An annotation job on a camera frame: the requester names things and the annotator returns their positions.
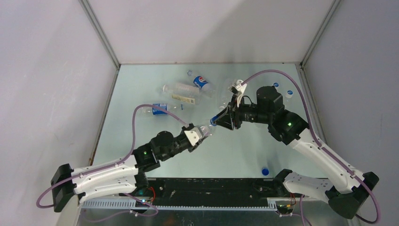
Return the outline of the blue bottle cap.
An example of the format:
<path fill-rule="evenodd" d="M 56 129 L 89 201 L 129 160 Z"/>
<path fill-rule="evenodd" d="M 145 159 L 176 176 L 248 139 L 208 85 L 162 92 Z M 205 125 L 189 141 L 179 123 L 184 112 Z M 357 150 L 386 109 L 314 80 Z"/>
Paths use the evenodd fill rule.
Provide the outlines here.
<path fill-rule="evenodd" d="M 269 175 L 269 170 L 268 170 L 268 168 L 266 168 L 266 167 L 263 167 L 262 169 L 261 169 L 261 174 L 263 175 L 263 176 L 267 176 L 267 175 Z"/>
<path fill-rule="evenodd" d="M 211 118 L 210 119 L 210 124 L 212 125 L 212 126 L 217 126 L 217 124 L 216 124 L 216 119 L 217 119 L 217 116 L 214 116 L 213 118 Z"/>

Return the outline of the blue label pepsi bottle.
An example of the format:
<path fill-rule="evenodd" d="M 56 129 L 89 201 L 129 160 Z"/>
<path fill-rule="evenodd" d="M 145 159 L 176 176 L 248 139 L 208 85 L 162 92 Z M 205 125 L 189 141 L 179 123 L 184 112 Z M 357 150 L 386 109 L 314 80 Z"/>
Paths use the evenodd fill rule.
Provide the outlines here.
<path fill-rule="evenodd" d="M 201 132 L 201 135 L 203 137 L 209 137 L 214 135 L 215 133 L 215 126 L 213 126 L 212 124 L 209 125 L 200 125 L 199 126 L 199 130 Z"/>

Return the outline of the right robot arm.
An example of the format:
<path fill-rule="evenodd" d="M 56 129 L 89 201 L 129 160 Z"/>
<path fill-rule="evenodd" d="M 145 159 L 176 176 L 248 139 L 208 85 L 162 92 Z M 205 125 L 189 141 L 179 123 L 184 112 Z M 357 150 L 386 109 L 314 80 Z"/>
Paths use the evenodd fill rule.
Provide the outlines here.
<path fill-rule="evenodd" d="M 311 178 L 283 169 L 273 180 L 275 194 L 303 194 L 327 203 L 343 218 L 354 218 L 379 177 L 355 169 L 314 136 L 304 119 L 285 109 L 274 86 L 260 87 L 256 99 L 254 104 L 239 102 L 234 91 L 231 102 L 211 119 L 212 124 L 230 130 L 240 128 L 243 122 L 266 124 L 272 137 L 303 154 L 325 174 L 324 179 Z"/>

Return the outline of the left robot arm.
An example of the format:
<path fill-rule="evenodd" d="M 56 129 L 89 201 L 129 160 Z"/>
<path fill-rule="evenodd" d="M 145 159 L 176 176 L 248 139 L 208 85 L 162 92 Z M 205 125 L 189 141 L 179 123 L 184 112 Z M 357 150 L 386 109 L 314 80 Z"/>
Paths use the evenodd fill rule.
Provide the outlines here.
<path fill-rule="evenodd" d="M 61 165 L 51 180 L 53 210 L 61 212 L 74 196 L 78 197 L 79 204 L 112 194 L 134 192 L 143 196 L 149 190 L 146 172 L 185 150 L 193 152 L 213 133 L 207 126 L 183 129 L 176 137 L 162 131 L 125 159 L 75 169 L 70 164 Z"/>

